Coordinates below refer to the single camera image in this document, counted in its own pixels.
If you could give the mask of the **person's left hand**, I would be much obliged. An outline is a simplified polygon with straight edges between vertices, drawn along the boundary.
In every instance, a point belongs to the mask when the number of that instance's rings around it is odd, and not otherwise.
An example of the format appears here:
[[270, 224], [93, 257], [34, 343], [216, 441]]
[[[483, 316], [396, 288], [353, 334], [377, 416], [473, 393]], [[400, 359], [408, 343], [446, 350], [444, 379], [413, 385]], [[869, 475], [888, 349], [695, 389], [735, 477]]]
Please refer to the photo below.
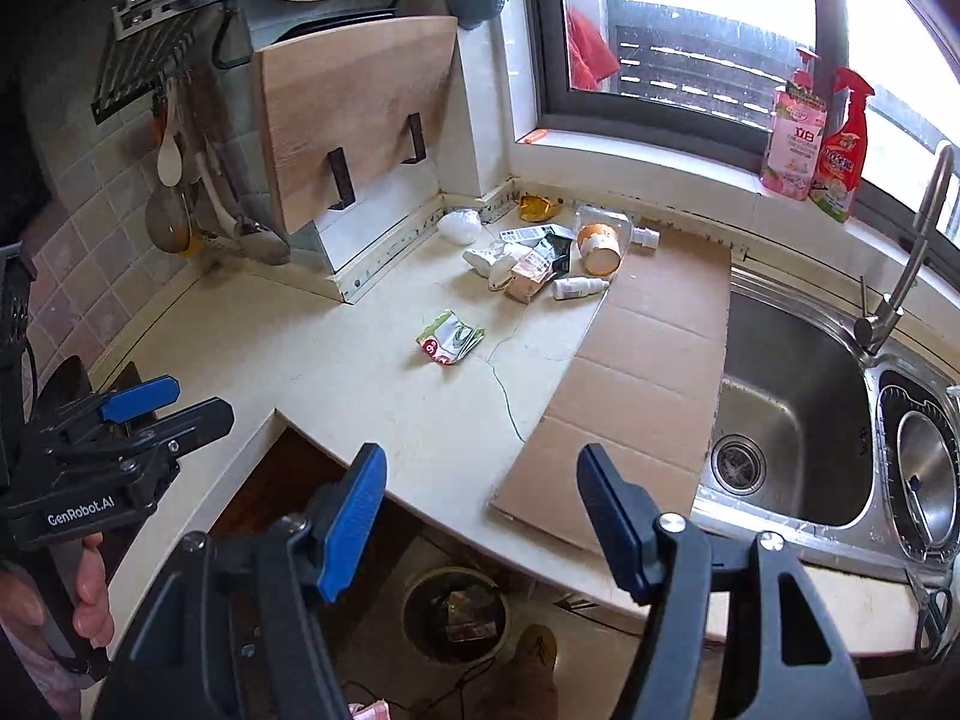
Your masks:
[[[76, 569], [78, 606], [73, 626], [80, 637], [93, 647], [105, 647], [114, 637], [114, 619], [110, 614], [106, 569], [99, 546], [103, 535], [95, 533], [82, 539], [83, 552]], [[2, 574], [2, 624], [21, 644], [52, 660], [52, 650], [43, 636], [46, 606], [18, 577]]]

